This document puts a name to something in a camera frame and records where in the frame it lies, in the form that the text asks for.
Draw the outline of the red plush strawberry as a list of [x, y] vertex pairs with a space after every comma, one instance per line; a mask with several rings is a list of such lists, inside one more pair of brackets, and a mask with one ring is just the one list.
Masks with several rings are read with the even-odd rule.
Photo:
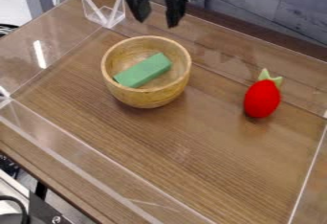
[[281, 84], [283, 77], [272, 78], [263, 68], [244, 96], [244, 112], [249, 117], [263, 119], [275, 112], [281, 102]]

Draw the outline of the light wooden bowl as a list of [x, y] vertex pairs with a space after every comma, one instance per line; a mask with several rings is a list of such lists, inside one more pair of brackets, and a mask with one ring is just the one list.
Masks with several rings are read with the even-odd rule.
[[142, 35], [104, 53], [101, 73], [110, 95], [125, 105], [156, 108], [183, 93], [192, 68], [185, 47], [165, 37]]

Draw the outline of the green rectangular block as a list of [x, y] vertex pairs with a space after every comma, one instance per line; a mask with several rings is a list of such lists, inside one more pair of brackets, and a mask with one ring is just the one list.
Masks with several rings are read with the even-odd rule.
[[162, 53], [142, 59], [137, 64], [113, 76], [113, 80], [129, 88], [137, 88], [164, 74], [172, 66], [170, 60]]

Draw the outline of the clear acrylic tray enclosure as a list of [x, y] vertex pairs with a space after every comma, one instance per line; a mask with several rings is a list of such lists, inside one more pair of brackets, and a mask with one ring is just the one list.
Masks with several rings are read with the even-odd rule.
[[[101, 60], [121, 40], [180, 43], [192, 73], [154, 109], [116, 100]], [[263, 119], [244, 96], [283, 77]], [[327, 224], [327, 62], [199, 17], [104, 28], [66, 0], [0, 37], [0, 153], [102, 224]]]

